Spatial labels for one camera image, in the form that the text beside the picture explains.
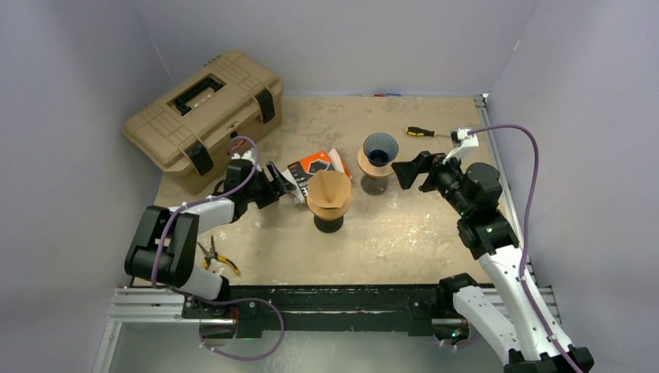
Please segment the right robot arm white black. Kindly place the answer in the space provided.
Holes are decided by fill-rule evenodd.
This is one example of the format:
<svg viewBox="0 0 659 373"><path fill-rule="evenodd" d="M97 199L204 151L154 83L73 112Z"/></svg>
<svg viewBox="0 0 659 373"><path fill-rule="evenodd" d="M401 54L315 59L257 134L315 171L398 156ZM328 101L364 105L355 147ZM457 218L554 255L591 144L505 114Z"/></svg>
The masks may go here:
<svg viewBox="0 0 659 373"><path fill-rule="evenodd" d="M497 353L506 372L589 372L594 358L574 346L530 278L518 237L498 208L503 188L493 166L475 162L462 169L444 153L421 152L392 170L402 189L420 174L422 192L437 191L459 214L459 237L484 269L505 307L489 303L468 274L439 282L436 305L447 316L461 315Z"/></svg>

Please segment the brown paper coffee filter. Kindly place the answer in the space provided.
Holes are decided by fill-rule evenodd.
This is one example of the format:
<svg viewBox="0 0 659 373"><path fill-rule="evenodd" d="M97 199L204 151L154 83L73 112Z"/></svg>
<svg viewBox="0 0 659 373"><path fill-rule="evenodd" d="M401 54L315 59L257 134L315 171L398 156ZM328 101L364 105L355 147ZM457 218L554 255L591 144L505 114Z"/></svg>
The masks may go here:
<svg viewBox="0 0 659 373"><path fill-rule="evenodd" d="M351 199L350 178L338 171L320 170L308 181L307 202L324 209L343 207Z"/></svg>

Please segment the wooden dripper stand black base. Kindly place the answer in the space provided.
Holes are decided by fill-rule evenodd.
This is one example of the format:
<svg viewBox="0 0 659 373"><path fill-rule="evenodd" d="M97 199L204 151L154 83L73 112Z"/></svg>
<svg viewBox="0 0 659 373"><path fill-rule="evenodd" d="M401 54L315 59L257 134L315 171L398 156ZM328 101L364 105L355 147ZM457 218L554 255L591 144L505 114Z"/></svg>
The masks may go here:
<svg viewBox="0 0 659 373"><path fill-rule="evenodd" d="M352 204L348 193L326 193L316 191L307 196L307 205L313 214L315 227L323 233L334 233L343 226L344 216Z"/></svg>

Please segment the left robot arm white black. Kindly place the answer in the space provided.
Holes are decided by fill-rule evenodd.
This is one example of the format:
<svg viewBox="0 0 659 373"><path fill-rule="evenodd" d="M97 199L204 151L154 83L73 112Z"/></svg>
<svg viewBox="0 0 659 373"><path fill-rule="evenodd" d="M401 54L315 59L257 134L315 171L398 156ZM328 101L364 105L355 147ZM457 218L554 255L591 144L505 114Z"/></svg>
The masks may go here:
<svg viewBox="0 0 659 373"><path fill-rule="evenodd" d="M233 159L208 197L178 207L145 208L124 271L201 300L205 312L221 318L232 307L229 281L196 264L197 237L238 221L250 204L264 208L294 189L272 162L261 169L253 160Z"/></svg>

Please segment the wooden ring dripper holder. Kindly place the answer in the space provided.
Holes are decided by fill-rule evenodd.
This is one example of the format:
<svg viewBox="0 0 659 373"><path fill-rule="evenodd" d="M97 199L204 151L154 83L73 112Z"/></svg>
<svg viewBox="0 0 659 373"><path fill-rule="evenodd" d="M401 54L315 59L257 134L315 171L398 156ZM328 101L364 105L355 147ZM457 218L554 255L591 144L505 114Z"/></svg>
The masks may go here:
<svg viewBox="0 0 659 373"><path fill-rule="evenodd" d="M365 175L376 178L389 177L394 171L391 164L396 160L397 152L374 149L366 152L361 149L357 156L357 164Z"/></svg>

